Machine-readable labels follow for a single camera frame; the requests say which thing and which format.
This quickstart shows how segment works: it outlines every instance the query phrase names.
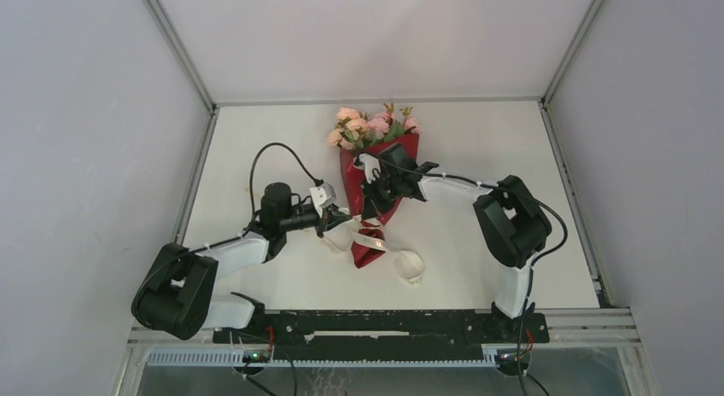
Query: white table surface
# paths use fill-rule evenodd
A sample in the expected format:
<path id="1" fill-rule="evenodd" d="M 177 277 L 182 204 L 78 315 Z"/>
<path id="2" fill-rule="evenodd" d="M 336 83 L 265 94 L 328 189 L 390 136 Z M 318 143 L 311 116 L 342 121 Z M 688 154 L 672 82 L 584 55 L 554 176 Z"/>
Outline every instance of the white table surface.
<path id="1" fill-rule="evenodd" d="M 371 114 L 382 105 L 349 105 Z M 598 307 L 593 283 L 575 232 L 550 143 L 535 102 L 421 102 L 412 104 L 422 128 L 418 163 L 437 162 L 447 172 L 498 181 L 518 175 L 533 195 L 557 210 L 570 229 L 569 242 L 535 268 L 534 300 L 539 308 Z M 248 175 L 256 152 L 269 142 L 287 143 L 310 172 L 347 199 L 338 150 L 326 144 L 339 105 L 238 106 L 221 108 L 201 175 L 184 245 L 191 248 L 234 236 L 249 221 Z M 261 196 L 272 182 L 308 194 L 312 186 L 294 158 L 269 148 L 254 175 Z M 548 247 L 560 238 L 553 233 Z M 394 255 L 365 268 L 350 253 L 336 253 L 313 231 L 288 234 L 271 262 L 236 272 L 216 283 L 216 293 L 237 291 L 267 309 L 465 309 L 489 308 L 498 263 L 488 252 L 472 211 L 403 201 L 385 228 L 388 243 L 415 250 L 427 270 L 411 286 L 394 272 Z M 344 238 L 342 229 L 333 237 Z"/>

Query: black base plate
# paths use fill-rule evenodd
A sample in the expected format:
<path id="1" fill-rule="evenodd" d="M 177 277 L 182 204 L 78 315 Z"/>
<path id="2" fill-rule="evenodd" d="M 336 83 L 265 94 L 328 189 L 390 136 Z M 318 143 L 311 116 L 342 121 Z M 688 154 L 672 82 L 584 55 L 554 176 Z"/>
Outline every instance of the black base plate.
<path id="1" fill-rule="evenodd" d="M 536 343 L 550 341 L 546 318 L 534 313 L 525 318 L 526 330 Z M 214 343 L 262 343 L 248 333 L 269 340 L 291 358 L 335 361 L 434 361 L 477 360 L 481 344 L 516 343 L 518 331 L 491 313 L 473 310 L 444 311 L 281 311 L 267 312 L 255 320 L 254 329 L 222 329 L 214 333 Z M 370 336 L 313 335 L 321 331 L 380 332 Z M 383 332 L 406 332 L 391 336 Z M 528 343 L 527 334 L 523 341 Z"/>

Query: metal frame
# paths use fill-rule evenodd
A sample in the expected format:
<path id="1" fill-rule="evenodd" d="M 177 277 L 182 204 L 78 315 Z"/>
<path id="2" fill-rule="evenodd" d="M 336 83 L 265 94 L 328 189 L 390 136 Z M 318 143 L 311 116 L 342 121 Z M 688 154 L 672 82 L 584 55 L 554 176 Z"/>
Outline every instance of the metal frame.
<path id="1" fill-rule="evenodd" d="M 375 102 L 384 99 L 340 99 L 327 102 L 309 102 L 309 101 L 287 101 L 287 102 L 229 102 L 217 105 L 206 86 L 203 84 L 201 75 L 198 73 L 196 66 L 190 59 L 190 55 L 186 50 L 181 38 L 179 37 L 175 27 L 168 17 L 161 0 L 143 0 L 159 26 L 164 39 L 169 44 L 169 48 L 176 56 L 178 64 L 187 75 L 192 86 L 200 97 L 204 107 L 209 111 L 209 120 L 204 133 L 199 153 L 196 157 L 196 163 L 190 175 L 188 188 L 184 194 L 184 203 L 178 216 L 176 223 L 174 240 L 180 242 L 184 238 L 186 228 L 189 223 L 191 210 L 194 205 L 196 191 L 201 179 L 204 164 L 206 162 L 207 153 L 212 141 L 213 131 L 219 117 L 220 106 L 254 106 L 254 105 L 286 105 L 286 104 L 328 104 L 332 102 L 345 102 L 349 104 L 362 102 Z M 581 213 L 580 204 L 576 198 L 575 185 L 568 172 L 565 154 L 558 141 L 558 134 L 555 130 L 554 121 L 550 115 L 548 105 L 556 93 L 558 86 L 561 84 L 576 54 L 580 50 L 593 22 L 597 18 L 602 6 L 607 0 L 592 0 L 586 15 L 581 24 L 578 26 L 569 47 L 561 60 L 558 68 L 553 74 L 550 84 L 546 88 L 546 92 L 541 98 L 537 97 L 466 97 L 466 98 L 419 98 L 406 99 L 410 102 L 508 102 L 508 101 L 537 101 L 540 108 L 541 117 L 546 125 L 546 131 L 551 143 L 558 169 L 563 181 L 563 186 L 569 200 L 571 211 L 573 213 L 576 229 L 578 230 L 581 243 L 583 245 L 584 254 L 586 255 L 588 266 L 591 270 L 594 282 L 599 283 L 600 291 L 606 294 L 605 275 L 601 275 L 602 267 L 596 260 L 595 249 L 588 233 L 586 221 Z M 489 312 L 489 310 L 480 310 L 480 312 Z M 624 368 L 629 391 L 632 395 L 650 395 L 657 396 L 655 382 L 651 371 L 648 369 L 648 363 L 645 358 L 644 350 L 641 345 L 638 331 L 636 330 L 634 320 L 628 309 L 552 309 L 541 310 L 546 316 L 549 333 L 551 336 L 550 343 L 536 344 L 536 347 L 542 348 L 594 348 L 594 347 L 614 347 L 618 350 L 622 366 Z M 235 363 L 235 349 L 229 344 L 214 344 L 212 330 L 203 330 L 188 341 L 180 341 L 169 334 L 159 331 L 151 331 L 136 327 L 131 332 L 126 352 L 124 354 L 122 365 L 114 385 L 114 393 L 116 395 L 135 395 L 140 386 L 143 369 L 150 362 L 151 364 L 186 364 L 194 366 L 209 366 L 213 364 L 222 364 L 228 366 Z M 500 349 L 514 347 L 515 344 L 491 344 L 481 346 L 481 359 L 475 361 L 456 361 L 456 362 L 435 362 L 435 366 L 454 367 L 472 365 L 490 365 L 489 357 L 492 352 Z M 266 345 L 245 345 L 245 349 L 263 349 Z M 285 364 L 285 362 L 275 362 L 276 364 Z M 321 367 L 330 363 L 329 361 L 300 361 L 300 366 Z M 349 366 L 370 365 L 371 362 L 361 361 L 358 363 L 347 363 Z M 377 364 L 375 366 L 391 366 L 403 367 L 404 364 Z"/>
<path id="2" fill-rule="evenodd" d="M 540 99 L 546 107 L 550 104 L 551 99 L 556 94 L 556 90 L 558 90 L 558 86 L 561 84 L 563 76 L 565 76 L 572 61 L 575 59 L 576 54 L 578 54 L 578 51 L 583 46 L 583 43 L 588 37 L 588 33 L 591 31 L 594 21 L 598 18 L 598 14 L 600 14 L 601 8 L 603 8 L 606 2 L 607 0 L 592 0 L 591 4 L 588 5 L 588 10 L 583 16 L 581 24 L 576 29 L 568 48 L 563 54 L 563 59 L 561 59 L 561 62 L 558 64 L 558 68 L 556 68 L 556 72 L 553 74 L 551 83 L 549 83 L 546 88 L 546 93 L 544 93 L 543 97 Z"/>
<path id="3" fill-rule="evenodd" d="M 196 156 L 196 159 L 194 160 L 194 168 L 191 170 L 189 184 L 186 186 L 186 191 L 184 192 L 184 199 L 181 204 L 181 210 L 178 213 L 176 226 L 173 227 L 172 241 L 175 241 L 179 244 L 184 240 L 184 236 L 186 235 L 186 229 L 189 226 L 191 210 L 194 208 L 196 192 L 199 189 L 199 182 L 201 181 L 201 175 L 203 174 L 203 167 L 206 165 L 208 150 L 211 147 L 213 131 L 214 129 L 216 129 L 216 121 L 218 118 L 219 109 L 215 108 L 213 110 L 213 113 L 211 113 L 208 117 L 206 129 L 204 130 L 204 135 L 201 138 L 199 152 Z"/>
<path id="4" fill-rule="evenodd" d="M 542 310 L 546 315 L 551 334 L 550 343 L 536 344 L 537 348 L 616 348 L 628 387 L 632 395 L 657 396 L 652 386 L 651 376 L 645 374 L 643 348 L 634 320 L 628 309 L 550 309 Z M 242 348 L 238 345 L 214 344 L 214 331 L 206 329 L 188 341 L 180 341 L 165 332 L 134 328 L 126 347 L 126 359 L 122 368 L 122 380 L 119 381 L 116 394 L 134 395 L 146 365 L 153 366 L 198 366 L 226 367 L 239 366 Z M 263 350 L 266 344 L 246 344 L 244 351 Z M 493 355 L 507 352 L 515 344 L 481 345 L 480 358 L 462 361 L 424 361 L 424 362 L 377 362 L 352 361 L 334 362 L 329 360 L 295 360 L 297 367 L 495 367 Z M 289 363 L 283 360 L 271 361 L 271 366 L 284 367 Z"/>
<path id="5" fill-rule="evenodd" d="M 186 77 L 189 78 L 191 85 L 196 90 L 196 94 L 201 98 L 201 102 L 204 104 L 206 110 L 212 113 L 215 105 L 213 104 L 211 95 L 204 85 L 203 79 L 201 79 L 201 75 L 196 69 L 196 65 L 194 65 L 194 62 L 191 60 L 189 51 L 186 50 L 184 43 L 178 36 L 178 32 L 176 32 L 176 28 L 173 26 L 173 23 L 171 23 L 171 19 L 168 17 L 168 13 L 166 9 L 164 9 L 161 0 L 143 0 L 143 2 L 154 18 L 156 25 L 158 25 L 161 30 L 161 34 L 168 43 L 171 52 L 176 56 L 181 70 L 183 70 Z"/>

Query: red wrapping paper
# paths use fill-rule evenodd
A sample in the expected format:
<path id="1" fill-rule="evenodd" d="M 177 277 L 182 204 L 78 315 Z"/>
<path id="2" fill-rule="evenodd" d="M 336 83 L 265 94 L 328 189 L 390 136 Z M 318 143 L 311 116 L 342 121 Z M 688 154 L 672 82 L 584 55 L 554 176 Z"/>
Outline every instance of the red wrapping paper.
<path id="1" fill-rule="evenodd" d="M 405 151 L 414 159 L 417 159 L 417 146 L 420 142 L 420 135 L 417 133 L 408 133 L 401 137 L 395 138 L 390 142 L 380 143 L 375 146 L 363 148 L 362 151 L 367 154 L 376 155 L 383 151 L 387 147 L 400 143 Z M 340 151 L 340 171 L 342 172 L 342 182 L 344 184 L 344 192 L 347 194 L 347 201 L 349 201 L 349 212 L 352 215 L 358 215 L 362 213 L 362 208 L 365 204 L 365 196 L 362 194 L 362 187 L 360 185 L 366 181 L 365 172 L 359 168 L 354 167 L 354 156 L 355 151 L 341 149 Z M 390 211 L 377 217 L 377 219 L 385 225 L 397 211 L 397 206 L 400 204 L 402 199 L 399 198 Z M 360 234 L 367 236 L 374 236 L 384 240 L 384 234 L 381 230 L 359 230 Z M 352 244 L 352 256 L 354 257 L 354 265 L 357 268 L 369 264 L 375 259 L 379 258 L 384 251 L 378 249 L 364 247 L 357 243 Z"/>

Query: white wall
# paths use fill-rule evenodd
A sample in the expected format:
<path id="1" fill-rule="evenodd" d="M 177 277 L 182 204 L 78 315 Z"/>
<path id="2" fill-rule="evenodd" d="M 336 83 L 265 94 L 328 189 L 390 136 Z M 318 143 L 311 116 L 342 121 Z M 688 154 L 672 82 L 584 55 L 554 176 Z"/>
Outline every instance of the white wall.
<path id="1" fill-rule="evenodd" d="M 141 0 L 0 0 L 0 53 L 0 394 L 109 394 L 206 113 Z"/>
<path id="2" fill-rule="evenodd" d="M 724 394 L 724 0 L 610 0 L 552 105 L 664 395 Z"/>
<path id="3" fill-rule="evenodd" d="M 161 0 L 217 102 L 542 96 L 591 0 Z"/>

